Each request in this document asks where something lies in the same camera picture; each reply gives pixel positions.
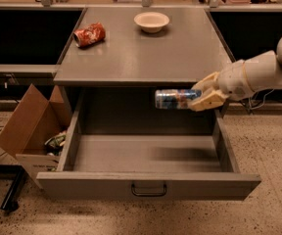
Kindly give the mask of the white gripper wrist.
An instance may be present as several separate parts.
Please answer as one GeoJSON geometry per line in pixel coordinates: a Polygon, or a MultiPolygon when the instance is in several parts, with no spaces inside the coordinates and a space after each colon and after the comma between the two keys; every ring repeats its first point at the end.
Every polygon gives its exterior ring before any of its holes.
{"type": "Polygon", "coordinates": [[[201,97],[193,100],[189,104],[189,109],[201,112],[222,106],[228,98],[232,101],[240,101],[251,97],[253,90],[247,79],[245,61],[239,60],[229,64],[221,72],[215,71],[209,74],[197,82],[193,89],[207,91],[218,87],[220,90],[203,93],[201,97]]]}

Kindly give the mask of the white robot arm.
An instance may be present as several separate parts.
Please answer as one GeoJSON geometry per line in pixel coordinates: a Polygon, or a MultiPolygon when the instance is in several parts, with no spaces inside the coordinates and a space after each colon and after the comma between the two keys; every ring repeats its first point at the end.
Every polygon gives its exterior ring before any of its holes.
{"type": "Polygon", "coordinates": [[[188,104],[200,112],[222,106],[226,100],[240,101],[267,89],[282,89],[282,37],[276,51],[239,60],[215,71],[193,86],[202,95],[188,104]]]}

